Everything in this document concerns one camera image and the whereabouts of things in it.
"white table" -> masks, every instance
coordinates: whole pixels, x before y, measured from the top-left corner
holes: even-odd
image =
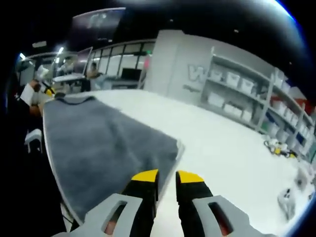
[[[260,134],[215,113],[142,90],[93,91],[70,96],[87,95],[180,139],[185,151],[177,170],[200,175],[214,195],[222,195],[247,213],[254,228],[279,234],[284,227],[277,195],[290,185],[296,170],[287,159],[272,156]],[[175,175],[159,202],[151,236],[183,236]]]

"wall logo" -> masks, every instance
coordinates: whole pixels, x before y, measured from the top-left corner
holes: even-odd
[[[196,81],[203,84],[206,78],[210,77],[210,70],[209,69],[206,70],[204,67],[188,65],[188,69],[189,69],[190,81]]]

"white cloth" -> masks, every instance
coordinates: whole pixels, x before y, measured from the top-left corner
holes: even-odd
[[[33,94],[34,89],[29,84],[26,84],[20,96],[20,99],[23,100],[28,106],[31,106]]]
[[[49,72],[48,69],[46,69],[45,67],[43,67],[43,65],[40,65],[40,67],[38,68],[38,70],[36,71],[36,75],[35,78],[38,81],[42,81],[44,80],[46,74]]]

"window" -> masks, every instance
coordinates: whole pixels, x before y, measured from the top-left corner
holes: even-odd
[[[119,62],[122,55],[115,55],[110,57],[107,75],[116,76],[119,70]]]
[[[119,62],[122,57],[124,46],[117,46],[112,49],[112,55],[109,59],[109,67],[107,71],[107,75],[116,76],[119,70]]]
[[[146,56],[140,56],[137,64],[137,69],[143,69]]]
[[[95,55],[95,52],[91,52],[86,71],[90,70],[94,55]]]
[[[93,57],[93,61],[97,64],[97,67],[99,65],[100,56],[101,56],[101,50],[97,50]]]
[[[155,43],[145,43],[142,49],[142,52],[150,51],[152,52],[154,49]]]
[[[122,75],[123,68],[136,68],[137,57],[134,54],[124,54],[122,58],[122,63],[119,69],[119,76]]]
[[[109,55],[110,55],[111,49],[103,49],[102,51],[102,57],[100,58],[100,65],[99,65],[99,72],[106,73],[108,62],[109,62]]]
[[[123,68],[136,68],[137,58],[141,44],[128,44],[125,47],[122,62],[119,69],[119,76],[122,75]]]

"gray gripper housing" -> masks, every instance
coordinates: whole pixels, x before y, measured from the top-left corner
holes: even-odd
[[[250,225],[248,215],[222,196],[197,198],[193,200],[193,204],[201,220],[205,237],[223,236],[215,215],[210,208],[211,205],[217,205],[226,221],[229,222],[232,232],[227,235],[228,237],[274,237],[274,235],[262,234],[254,229]]]
[[[54,237],[104,237],[104,230],[108,221],[122,204],[126,206],[119,216],[113,236],[129,237],[136,212],[141,202],[142,198],[112,194],[87,213],[82,226],[70,233],[59,233],[54,235]],[[233,231],[227,235],[228,237],[274,237],[274,235],[265,235],[254,229],[250,225],[248,215],[222,196],[193,200],[193,204],[202,222],[205,237],[222,237],[218,222],[210,208],[210,205],[214,203],[220,207],[232,227]]]

